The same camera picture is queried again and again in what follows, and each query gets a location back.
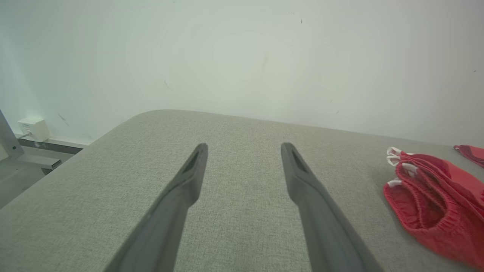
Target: white box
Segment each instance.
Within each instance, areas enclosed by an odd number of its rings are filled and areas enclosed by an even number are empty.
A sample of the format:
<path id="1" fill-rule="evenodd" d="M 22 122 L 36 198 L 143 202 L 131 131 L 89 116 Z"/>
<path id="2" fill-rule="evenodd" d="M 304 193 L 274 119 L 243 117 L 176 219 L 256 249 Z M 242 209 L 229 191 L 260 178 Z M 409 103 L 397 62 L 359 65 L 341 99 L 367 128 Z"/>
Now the white box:
<path id="1" fill-rule="evenodd" d="M 43 142 L 50 138 L 50 132 L 45 120 L 40 117 L 27 117 L 18 121 L 22 134 L 32 133 L 31 136 L 24 137 L 26 140 Z"/>

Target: red fabric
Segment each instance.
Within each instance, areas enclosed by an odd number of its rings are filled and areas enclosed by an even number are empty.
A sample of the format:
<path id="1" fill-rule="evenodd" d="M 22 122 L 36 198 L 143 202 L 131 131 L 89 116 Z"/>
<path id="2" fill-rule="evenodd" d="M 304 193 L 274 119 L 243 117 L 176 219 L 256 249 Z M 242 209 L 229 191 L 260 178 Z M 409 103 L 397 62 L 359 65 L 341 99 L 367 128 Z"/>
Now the red fabric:
<path id="1" fill-rule="evenodd" d="M 396 174 L 401 185 L 383 192 L 403 227 L 434 252 L 484 271 L 484 183 L 424 154 L 401 152 Z"/>
<path id="2" fill-rule="evenodd" d="M 484 167 L 484 149 L 468 145 L 454 146 L 464 157 L 473 161 L 480 167 Z"/>

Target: folded clothing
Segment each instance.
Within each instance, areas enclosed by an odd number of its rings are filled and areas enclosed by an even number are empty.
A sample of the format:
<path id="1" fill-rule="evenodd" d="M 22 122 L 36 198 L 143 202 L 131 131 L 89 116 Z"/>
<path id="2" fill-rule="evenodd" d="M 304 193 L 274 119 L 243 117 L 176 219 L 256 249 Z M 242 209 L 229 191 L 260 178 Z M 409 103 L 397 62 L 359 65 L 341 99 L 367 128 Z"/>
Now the folded clothing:
<path id="1" fill-rule="evenodd" d="M 464 157 L 473 161 L 480 167 L 484 167 L 484 149 L 475 146 L 460 145 L 454 146 L 454 149 L 459 151 Z"/>
<path id="2" fill-rule="evenodd" d="M 405 230 L 435 253 L 484 271 L 484 183 L 430 155 L 387 154 L 397 178 L 383 192 Z"/>

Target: metal frame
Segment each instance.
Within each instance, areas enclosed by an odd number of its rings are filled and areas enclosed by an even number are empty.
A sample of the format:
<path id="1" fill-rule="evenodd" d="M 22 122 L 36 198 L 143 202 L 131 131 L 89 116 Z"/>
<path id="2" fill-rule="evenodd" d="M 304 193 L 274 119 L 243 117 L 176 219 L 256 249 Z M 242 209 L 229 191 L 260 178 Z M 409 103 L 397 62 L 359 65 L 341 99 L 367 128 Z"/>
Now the metal frame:
<path id="1" fill-rule="evenodd" d="M 47 174 L 62 164 L 60 159 L 52 159 L 42 156 L 25 154 L 22 146 L 15 137 L 14 132 L 10 128 L 5 116 L 0 110 L 0 145 L 2 145 L 7 152 L 8 157 L 13 162 L 22 164 L 35 165 L 42 168 L 42 171 Z"/>

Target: electrical outlet box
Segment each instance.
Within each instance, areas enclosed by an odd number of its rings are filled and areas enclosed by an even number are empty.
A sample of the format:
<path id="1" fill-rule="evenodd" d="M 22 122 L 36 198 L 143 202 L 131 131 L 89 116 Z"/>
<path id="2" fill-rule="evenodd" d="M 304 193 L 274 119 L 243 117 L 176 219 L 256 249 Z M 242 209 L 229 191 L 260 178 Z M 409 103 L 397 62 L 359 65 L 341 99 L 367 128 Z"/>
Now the electrical outlet box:
<path id="1" fill-rule="evenodd" d="M 32 133 L 31 136 L 25 137 L 27 140 L 43 142 L 50 138 L 50 132 L 45 120 L 40 117 L 27 117 L 18 121 L 22 134 Z"/>

